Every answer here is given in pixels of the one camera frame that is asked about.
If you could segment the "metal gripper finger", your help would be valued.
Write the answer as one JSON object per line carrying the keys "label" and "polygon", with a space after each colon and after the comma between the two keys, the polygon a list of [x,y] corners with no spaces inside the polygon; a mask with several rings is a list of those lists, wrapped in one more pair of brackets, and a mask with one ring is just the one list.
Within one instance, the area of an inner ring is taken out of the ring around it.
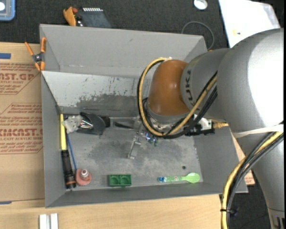
{"label": "metal gripper finger", "polygon": [[129,159],[135,159],[140,147],[141,147],[141,138],[139,137],[134,138],[131,144],[130,152],[128,153],[127,157]]}

